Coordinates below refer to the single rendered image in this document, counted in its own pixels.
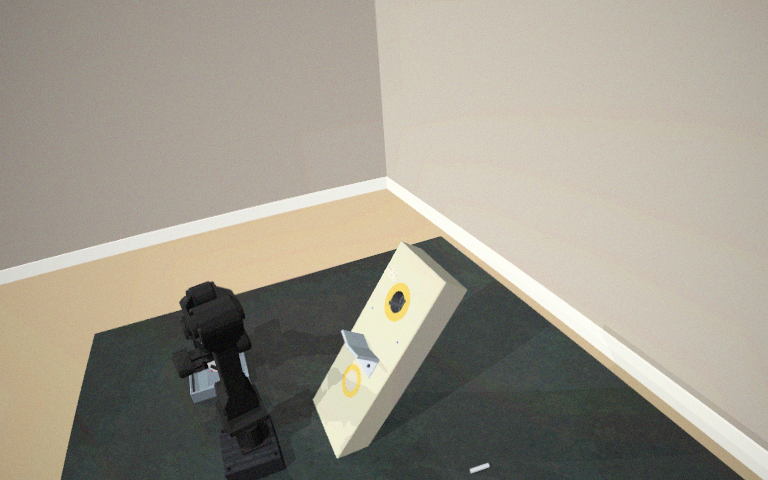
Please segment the cream rectangular panel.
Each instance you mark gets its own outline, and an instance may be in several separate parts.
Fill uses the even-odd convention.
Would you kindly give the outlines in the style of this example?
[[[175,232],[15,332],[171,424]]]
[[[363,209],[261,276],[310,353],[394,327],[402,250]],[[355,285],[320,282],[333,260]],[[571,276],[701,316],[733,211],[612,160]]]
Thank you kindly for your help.
[[[401,241],[351,330],[380,361],[368,379],[345,343],[313,399],[337,459],[370,445],[466,291]]]

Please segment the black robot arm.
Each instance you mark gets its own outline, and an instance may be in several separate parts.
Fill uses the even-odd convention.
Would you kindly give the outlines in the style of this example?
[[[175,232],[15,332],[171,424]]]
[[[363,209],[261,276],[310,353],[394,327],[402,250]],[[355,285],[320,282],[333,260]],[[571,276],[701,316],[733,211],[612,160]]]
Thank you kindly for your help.
[[[269,445],[269,415],[255,384],[242,371],[237,348],[245,319],[240,301],[231,289],[213,281],[185,291],[179,302],[184,314],[180,322],[196,349],[212,351],[220,377],[214,384],[219,400],[215,410],[224,432],[236,437],[241,455]]]

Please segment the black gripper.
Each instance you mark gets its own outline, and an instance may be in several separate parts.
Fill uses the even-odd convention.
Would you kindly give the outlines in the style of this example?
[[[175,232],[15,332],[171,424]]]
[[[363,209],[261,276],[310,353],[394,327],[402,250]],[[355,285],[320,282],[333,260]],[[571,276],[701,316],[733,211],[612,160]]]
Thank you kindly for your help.
[[[251,347],[252,343],[244,328],[244,334],[239,338],[237,343],[238,352],[243,353],[251,349]],[[187,349],[184,348],[179,352],[173,353],[172,360],[179,377],[184,378],[192,375],[194,372],[199,373],[200,371],[209,369],[207,363],[214,361],[214,357],[212,351],[206,352],[198,348],[187,352]]]

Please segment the small white cylinder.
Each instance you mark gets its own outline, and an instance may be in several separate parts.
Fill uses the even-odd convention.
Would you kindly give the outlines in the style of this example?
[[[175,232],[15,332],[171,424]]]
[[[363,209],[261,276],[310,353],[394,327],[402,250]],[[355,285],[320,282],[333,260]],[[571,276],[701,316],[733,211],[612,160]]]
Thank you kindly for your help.
[[[490,467],[490,466],[489,466],[489,464],[488,464],[488,463],[486,463],[486,464],[483,464],[483,465],[480,465],[480,466],[477,466],[477,467],[471,468],[471,469],[470,469],[470,472],[471,472],[471,474],[472,474],[472,473],[476,473],[476,472],[482,471],[482,470],[484,470],[484,469],[487,469],[487,468],[489,468],[489,467]]]

